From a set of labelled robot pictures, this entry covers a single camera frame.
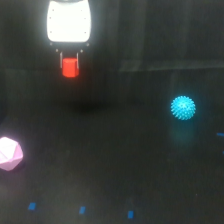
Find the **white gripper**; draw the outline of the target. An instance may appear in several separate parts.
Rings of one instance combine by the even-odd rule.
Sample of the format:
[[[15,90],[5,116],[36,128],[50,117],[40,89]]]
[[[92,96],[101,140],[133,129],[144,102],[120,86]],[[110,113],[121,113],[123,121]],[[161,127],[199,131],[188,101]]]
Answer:
[[[92,16],[89,0],[49,0],[46,31],[50,46],[57,53],[81,50],[90,45]],[[79,52],[76,55],[79,69]],[[60,52],[63,68],[63,52]]]

